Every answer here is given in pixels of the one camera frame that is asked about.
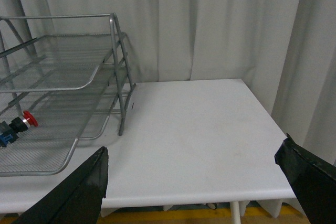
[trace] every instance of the table leg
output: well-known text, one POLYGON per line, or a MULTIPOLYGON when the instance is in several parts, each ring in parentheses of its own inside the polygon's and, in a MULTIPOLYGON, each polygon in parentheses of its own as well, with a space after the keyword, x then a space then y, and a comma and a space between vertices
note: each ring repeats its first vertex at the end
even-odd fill
POLYGON ((237 201, 230 202, 231 218, 233 224, 240 224, 239 203, 237 201))

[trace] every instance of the curtain fold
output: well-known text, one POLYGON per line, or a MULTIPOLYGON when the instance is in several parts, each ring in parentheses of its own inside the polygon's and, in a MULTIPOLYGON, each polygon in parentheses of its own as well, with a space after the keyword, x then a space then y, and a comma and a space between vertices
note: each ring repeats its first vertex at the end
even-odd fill
POLYGON ((301 146, 336 160, 336 0, 300 0, 272 113, 301 146))

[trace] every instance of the floor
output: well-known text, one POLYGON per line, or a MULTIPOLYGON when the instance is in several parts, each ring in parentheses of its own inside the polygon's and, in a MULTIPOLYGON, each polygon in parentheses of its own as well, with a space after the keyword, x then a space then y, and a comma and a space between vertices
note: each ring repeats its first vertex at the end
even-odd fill
MULTIPOLYGON (((308 219, 290 206, 283 206, 278 218, 272 218, 257 204, 246 209, 242 224, 309 224, 308 219)), ((173 210, 162 211, 162 207, 123 208, 102 218, 97 224, 229 224, 230 209, 227 204, 219 204, 213 210, 201 204, 174 206, 173 210)), ((7 215, 0 224, 10 224, 17 217, 7 215)))

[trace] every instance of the metal wire tray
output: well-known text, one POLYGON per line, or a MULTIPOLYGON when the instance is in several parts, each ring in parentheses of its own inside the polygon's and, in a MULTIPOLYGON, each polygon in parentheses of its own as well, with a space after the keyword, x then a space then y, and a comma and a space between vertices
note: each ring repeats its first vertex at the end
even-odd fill
MULTIPOLYGON (((119 75, 124 84, 125 68, 119 69, 119 75)), ((85 128, 86 139, 99 137, 103 131, 118 98, 113 82, 113 65, 103 65, 92 85, 84 89, 22 93, 23 98, 19 95, 20 109, 29 110, 39 126, 20 133, 16 142, 0 148, 0 176, 51 175, 62 171, 85 128)), ((2 105, 13 100, 10 93, 0 96, 2 105)), ((16 104, 12 105, 2 110, 2 121, 10 122, 18 115, 16 104)))
POLYGON ((0 65, 0 93, 82 89, 111 55, 110 33, 32 39, 0 53, 9 64, 8 68, 0 65))

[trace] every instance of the white curtain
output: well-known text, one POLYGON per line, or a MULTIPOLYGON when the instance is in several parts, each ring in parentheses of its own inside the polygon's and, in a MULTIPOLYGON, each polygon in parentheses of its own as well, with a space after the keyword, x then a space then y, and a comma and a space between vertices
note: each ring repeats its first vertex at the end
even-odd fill
MULTIPOLYGON (((116 12, 137 82, 242 78, 284 132, 336 162, 336 0, 0 1, 0 15, 116 12)), ((54 20, 30 29, 103 24, 54 20)))
POLYGON ((300 0, 273 118, 331 164, 336 160, 336 0, 300 0))
MULTIPOLYGON (((21 0, 28 15, 116 12, 136 81, 243 78, 271 113, 299 0, 21 0)), ((62 23, 38 32, 97 29, 62 23)))

